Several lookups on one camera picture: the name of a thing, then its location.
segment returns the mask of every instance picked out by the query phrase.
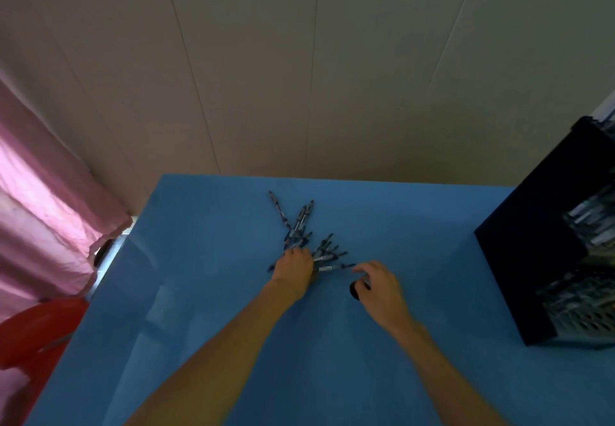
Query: black organizer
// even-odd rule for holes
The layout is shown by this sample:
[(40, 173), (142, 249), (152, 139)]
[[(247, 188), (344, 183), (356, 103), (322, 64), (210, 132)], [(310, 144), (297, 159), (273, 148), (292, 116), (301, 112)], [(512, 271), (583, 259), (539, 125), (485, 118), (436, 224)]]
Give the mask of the black organizer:
[(574, 287), (580, 278), (610, 285), (613, 269), (605, 264), (615, 250), (606, 258), (592, 256), (566, 214), (612, 184), (614, 167), (610, 132), (582, 117), (474, 232), (526, 345), (615, 345), (612, 306), (560, 313), (550, 306), (559, 288)]

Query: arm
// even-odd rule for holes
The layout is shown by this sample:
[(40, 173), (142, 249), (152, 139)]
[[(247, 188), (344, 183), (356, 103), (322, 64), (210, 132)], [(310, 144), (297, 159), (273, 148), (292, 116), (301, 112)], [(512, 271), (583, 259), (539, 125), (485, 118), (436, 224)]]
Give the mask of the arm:
[(446, 359), (422, 324), (408, 313), (402, 289), (395, 275), (378, 261), (359, 264), (355, 272), (366, 276), (355, 284), (367, 313), (402, 346), (421, 378), (445, 426), (506, 426), (507, 423), (457, 369)]
[(257, 297), (150, 395), (125, 426), (221, 424), (265, 339), (308, 289), (313, 267), (307, 248), (287, 250)]

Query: person's right hand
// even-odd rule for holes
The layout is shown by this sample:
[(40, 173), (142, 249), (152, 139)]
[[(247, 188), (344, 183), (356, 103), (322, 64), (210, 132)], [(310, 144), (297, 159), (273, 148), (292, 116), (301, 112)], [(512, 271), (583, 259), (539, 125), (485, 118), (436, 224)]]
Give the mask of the person's right hand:
[(371, 290), (365, 286), (367, 276), (360, 278), (354, 288), (359, 301), (374, 321), (390, 333), (404, 330), (408, 325), (412, 325), (413, 320), (408, 312), (402, 287), (397, 277), (381, 262), (362, 262), (352, 271), (366, 272), (369, 276)]

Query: forearm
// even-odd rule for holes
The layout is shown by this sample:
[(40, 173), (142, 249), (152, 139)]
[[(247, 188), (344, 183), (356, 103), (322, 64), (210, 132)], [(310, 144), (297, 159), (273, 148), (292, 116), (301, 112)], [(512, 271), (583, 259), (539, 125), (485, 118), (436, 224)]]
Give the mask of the forearm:
[(420, 323), (409, 321), (391, 335), (414, 363), (444, 426), (507, 425), (447, 360)]
[(294, 303), (269, 282), (131, 416), (126, 426), (218, 425), (239, 398), (265, 340)]

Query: hand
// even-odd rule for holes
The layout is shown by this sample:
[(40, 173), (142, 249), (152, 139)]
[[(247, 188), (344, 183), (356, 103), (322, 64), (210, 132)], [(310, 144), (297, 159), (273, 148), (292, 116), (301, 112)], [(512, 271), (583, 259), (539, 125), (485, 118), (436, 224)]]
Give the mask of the hand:
[(360, 278), (354, 288), (367, 313), (383, 329), (394, 334), (413, 324), (397, 277), (381, 262), (362, 262), (352, 271), (366, 272), (369, 276), (371, 290), (365, 286), (367, 276)]
[(308, 289), (313, 270), (314, 260), (307, 248), (290, 248), (277, 260), (271, 281), (285, 285), (299, 300)]

